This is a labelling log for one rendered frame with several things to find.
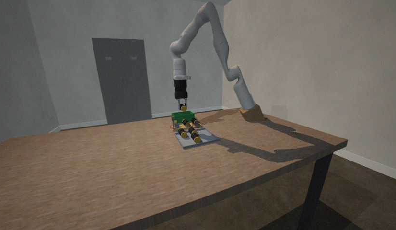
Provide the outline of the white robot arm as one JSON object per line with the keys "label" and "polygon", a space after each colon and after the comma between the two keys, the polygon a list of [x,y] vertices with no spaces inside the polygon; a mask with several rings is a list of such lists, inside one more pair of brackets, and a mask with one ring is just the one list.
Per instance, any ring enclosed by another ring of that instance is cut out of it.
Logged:
{"label": "white robot arm", "polygon": [[196,37],[200,27],[209,21],[213,31],[213,46],[220,59],[225,76],[228,81],[233,81],[238,78],[237,84],[233,86],[233,89],[242,109],[249,110],[256,104],[252,95],[248,91],[240,68],[237,65],[228,68],[227,60],[229,55],[229,45],[221,27],[217,10],[212,2],[208,1],[205,3],[198,10],[195,18],[189,26],[181,33],[180,39],[171,43],[170,53],[173,60],[173,67],[174,69],[186,69],[186,62],[181,58],[181,54],[188,50],[190,43]]}

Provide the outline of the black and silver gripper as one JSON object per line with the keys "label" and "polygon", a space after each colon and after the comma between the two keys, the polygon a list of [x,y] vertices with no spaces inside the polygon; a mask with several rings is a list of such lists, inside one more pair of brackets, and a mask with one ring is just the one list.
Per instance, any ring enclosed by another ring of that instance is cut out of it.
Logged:
{"label": "black and silver gripper", "polygon": [[178,100],[178,109],[180,109],[180,99],[185,100],[185,106],[187,107],[187,83],[186,80],[191,79],[191,76],[186,76],[185,69],[174,69],[174,88],[175,88],[175,98]]}

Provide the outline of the green open-top box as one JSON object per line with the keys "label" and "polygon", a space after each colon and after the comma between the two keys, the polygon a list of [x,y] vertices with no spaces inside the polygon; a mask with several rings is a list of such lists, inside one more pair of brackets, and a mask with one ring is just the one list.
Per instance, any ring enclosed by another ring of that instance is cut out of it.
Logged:
{"label": "green open-top box", "polygon": [[191,111],[172,113],[172,116],[174,116],[175,120],[177,120],[177,123],[180,124],[182,123],[183,119],[191,122],[191,118],[194,118],[194,114]]}

